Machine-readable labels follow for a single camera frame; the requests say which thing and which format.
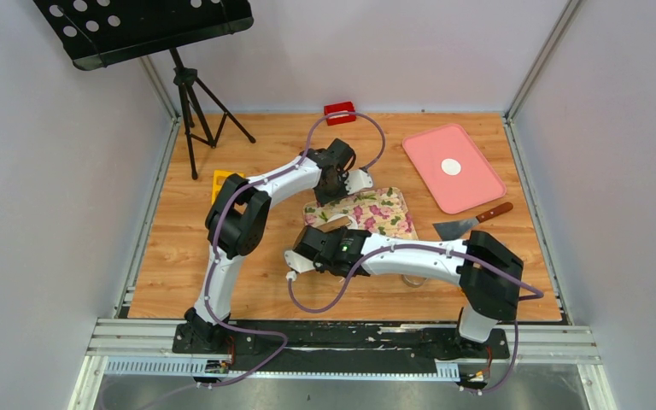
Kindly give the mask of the floral yellow tray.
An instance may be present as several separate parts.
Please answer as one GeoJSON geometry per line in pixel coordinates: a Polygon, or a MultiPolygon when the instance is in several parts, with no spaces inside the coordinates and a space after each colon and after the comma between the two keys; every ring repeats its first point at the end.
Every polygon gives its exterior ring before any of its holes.
{"type": "Polygon", "coordinates": [[[348,216],[353,229],[368,230],[388,237],[417,239],[418,234],[402,192],[396,187],[366,190],[341,200],[303,207],[304,224],[322,226],[348,216]]]}

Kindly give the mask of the wooden rolling pin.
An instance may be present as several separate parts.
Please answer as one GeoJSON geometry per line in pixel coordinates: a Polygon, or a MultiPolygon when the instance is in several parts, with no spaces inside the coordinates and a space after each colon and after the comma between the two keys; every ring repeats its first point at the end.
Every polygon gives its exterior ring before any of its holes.
{"type": "Polygon", "coordinates": [[[347,215],[338,215],[337,219],[325,222],[317,227],[322,232],[334,231],[342,227],[350,227],[353,221],[347,215]]]}

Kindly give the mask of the white dough ball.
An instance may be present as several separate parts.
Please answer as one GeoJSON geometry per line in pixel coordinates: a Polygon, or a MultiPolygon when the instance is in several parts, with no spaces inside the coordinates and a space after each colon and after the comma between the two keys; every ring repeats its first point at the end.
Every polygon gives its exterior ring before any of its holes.
{"type": "Polygon", "coordinates": [[[357,229],[358,223],[356,219],[349,214],[336,214],[329,218],[326,222],[326,227],[328,230],[337,229],[340,227],[347,227],[349,229],[357,229]]]}

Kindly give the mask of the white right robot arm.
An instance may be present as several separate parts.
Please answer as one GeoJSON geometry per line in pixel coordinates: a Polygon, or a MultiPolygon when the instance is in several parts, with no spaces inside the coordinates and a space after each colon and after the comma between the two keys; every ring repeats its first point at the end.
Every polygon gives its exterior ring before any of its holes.
{"type": "Polygon", "coordinates": [[[497,323],[516,318],[524,270],[519,257],[485,231],[472,231],[466,240],[427,242],[307,226],[284,259],[291,280],[315,270],[343,278],[402,274],[459,287],[467,305],[454,345],[469,357],[486,348],[497,323]]]}

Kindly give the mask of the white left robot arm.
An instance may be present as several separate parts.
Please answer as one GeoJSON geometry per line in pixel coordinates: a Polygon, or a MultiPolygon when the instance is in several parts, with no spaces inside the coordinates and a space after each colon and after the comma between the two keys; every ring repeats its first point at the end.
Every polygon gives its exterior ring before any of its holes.
{"type": "Polygon", "coordinates": [[[227,329],[220,323],[231,314],[237,275],[247,255],[264,236],[271,208],[305,190],[320,203],[343,199],[355,152],[340,139],[326,149],[306,149],[287,164],[254,177],[229,176],[206,217],[208,270],[201,294],[184,318],[197,345],[208,353],[221,351],[227,329]]]}

